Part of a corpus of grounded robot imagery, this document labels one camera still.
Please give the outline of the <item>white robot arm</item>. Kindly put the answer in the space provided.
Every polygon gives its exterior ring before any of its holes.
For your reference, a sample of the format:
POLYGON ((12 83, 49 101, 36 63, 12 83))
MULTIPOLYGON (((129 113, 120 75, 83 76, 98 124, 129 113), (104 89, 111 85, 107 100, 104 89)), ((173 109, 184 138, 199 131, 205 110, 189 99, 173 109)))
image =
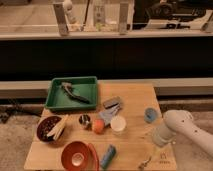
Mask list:
POLYGON ((180 133, 197 144, 213 157, 213 134, 199 128, 194 118, 186 110, 168 110, 163 114, 163 122, 152 131, 152 142, 162 148, 180 133))

